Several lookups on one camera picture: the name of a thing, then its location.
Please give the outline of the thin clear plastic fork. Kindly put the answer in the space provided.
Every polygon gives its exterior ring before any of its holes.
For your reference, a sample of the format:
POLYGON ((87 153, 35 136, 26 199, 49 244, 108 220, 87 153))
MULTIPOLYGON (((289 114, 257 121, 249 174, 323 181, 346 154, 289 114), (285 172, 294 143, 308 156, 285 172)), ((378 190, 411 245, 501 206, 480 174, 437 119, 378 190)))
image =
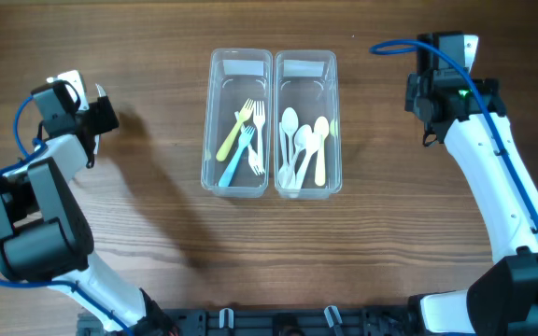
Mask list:
POLYGON ((96 84, 95 84, 95 87, 96 87, 96 89, 97 89, 98 97, 99 97, 99 98, 105 98, 105 97, 106 97, 106 91, 105 91, 105 89, 103 88, 103 86, 100 85, 100 84, 98 84, 98 83, 96 83, 96 84))

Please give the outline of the yellow plastic spoon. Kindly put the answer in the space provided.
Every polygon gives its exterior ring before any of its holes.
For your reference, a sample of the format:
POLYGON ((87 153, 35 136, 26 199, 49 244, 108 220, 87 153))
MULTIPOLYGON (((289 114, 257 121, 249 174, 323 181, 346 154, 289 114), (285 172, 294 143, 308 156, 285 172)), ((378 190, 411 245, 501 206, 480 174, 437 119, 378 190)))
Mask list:
POLYGON ((320 137, 315 169, 315 184, 318 187, 322 187, 326 183, 325 141, 330 134, 330 122, 326 117, 321 116, 317 118, 314 125, 314 132, 320 137))

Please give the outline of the white thick-handled spoon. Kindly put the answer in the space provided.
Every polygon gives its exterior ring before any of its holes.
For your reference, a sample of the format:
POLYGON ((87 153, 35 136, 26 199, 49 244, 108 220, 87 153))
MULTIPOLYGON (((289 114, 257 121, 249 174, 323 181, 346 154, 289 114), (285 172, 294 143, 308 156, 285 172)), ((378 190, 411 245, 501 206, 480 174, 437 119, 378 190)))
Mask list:
POLYGON ((317 133, 308 133, 304 138, 304 158, 296 172, 295 188, 300 189, 304 183, 304 178, 312 156, 319 150, 321 137, 317 133))

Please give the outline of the white slim spoon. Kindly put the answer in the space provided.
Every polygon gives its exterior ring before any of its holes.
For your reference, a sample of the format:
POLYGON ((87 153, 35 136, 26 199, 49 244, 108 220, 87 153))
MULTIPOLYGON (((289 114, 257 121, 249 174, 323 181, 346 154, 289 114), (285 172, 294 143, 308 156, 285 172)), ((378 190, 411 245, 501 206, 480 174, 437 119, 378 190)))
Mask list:
POLYGON ((298 181, 298 177, 296 176, 295 172, 296 162, 300 153, 306 149, 307 138, 312 134, 311 127, 308 124, 305 124, 301 126, 293 136, 293 157, 290 159, 289 164, 287 165, 286 173, 281 179, 282 188, 296 188, 296 182, 298 181))

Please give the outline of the beige wooden fork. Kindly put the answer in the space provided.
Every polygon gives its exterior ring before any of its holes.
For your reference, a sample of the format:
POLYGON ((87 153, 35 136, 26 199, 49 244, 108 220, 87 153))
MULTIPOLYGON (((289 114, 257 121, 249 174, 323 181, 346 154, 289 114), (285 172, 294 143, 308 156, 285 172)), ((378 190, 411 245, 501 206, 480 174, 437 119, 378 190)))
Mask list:
POLYGON ((229 134, 227 135, 226 139, 221 144, 217 152, 216 159, 218 161, 225 161, 227 159, 227 156, 229 152, 231 151, 231 148, 240 130, 240 127, 251 117, 254 105, 255 105, 255 101, 250 98, 248 98, 245 101, 244 105, 239 111, 238 119, 235 125, 233 126, 233 128, 231 129, 231 131, 229 132, 229 134))

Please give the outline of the white small spoon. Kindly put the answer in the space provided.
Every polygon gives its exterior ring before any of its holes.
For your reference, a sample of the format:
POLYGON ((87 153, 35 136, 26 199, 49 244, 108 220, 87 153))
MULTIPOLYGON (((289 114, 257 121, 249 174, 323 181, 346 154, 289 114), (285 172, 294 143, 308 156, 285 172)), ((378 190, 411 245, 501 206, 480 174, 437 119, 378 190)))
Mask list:
POLYGON ((289 162, 292 162, 294 154, 294 135, 299 127, 299 120, 296 111, 292 107, 287 107, 282 114, 282 129, 288 137, 289 162))

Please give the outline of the white slim plastic fork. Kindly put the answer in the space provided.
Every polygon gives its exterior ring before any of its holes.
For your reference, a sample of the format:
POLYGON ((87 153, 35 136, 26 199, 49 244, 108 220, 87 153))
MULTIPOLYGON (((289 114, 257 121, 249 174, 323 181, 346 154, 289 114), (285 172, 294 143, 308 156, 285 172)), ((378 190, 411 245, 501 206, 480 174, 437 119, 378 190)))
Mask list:
POLYGON ((260 170, 259 170, 259 167, 258 167, 258 156, 257 156, 257 151, 254 151, 252 149, 252 146, 251 145, 248 145, 248 164, 251 168, 251 170, 253 171, 254 175, 263 175, 260 170))

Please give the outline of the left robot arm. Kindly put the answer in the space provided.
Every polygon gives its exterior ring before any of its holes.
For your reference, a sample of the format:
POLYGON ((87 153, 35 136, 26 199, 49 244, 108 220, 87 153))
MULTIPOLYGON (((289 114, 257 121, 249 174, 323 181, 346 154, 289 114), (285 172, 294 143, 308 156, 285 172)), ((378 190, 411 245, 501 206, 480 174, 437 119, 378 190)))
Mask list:
POLYGON ((0 170, 0 286, 59 291, 110 333, 163 335, 172 320, 95 253, 91 228, 68 187, 77 171, 92 165, 96 136, 119 125, 105 95, 86 111, 75 105, 45 104, 39 131, 49 137, 37 136, 33 153, 0 170))

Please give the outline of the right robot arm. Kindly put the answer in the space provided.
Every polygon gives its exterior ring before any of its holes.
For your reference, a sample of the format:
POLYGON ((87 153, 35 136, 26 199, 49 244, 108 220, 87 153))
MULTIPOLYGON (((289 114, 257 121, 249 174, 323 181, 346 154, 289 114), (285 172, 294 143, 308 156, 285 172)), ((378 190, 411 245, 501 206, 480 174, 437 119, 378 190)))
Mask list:
POLYGON ((427 334, 538 335, 538 190, 520 158, 495 79, 409 75, 405 108, 464 173, 488 232, 492 267, 463 290, 416 295, 427 334))

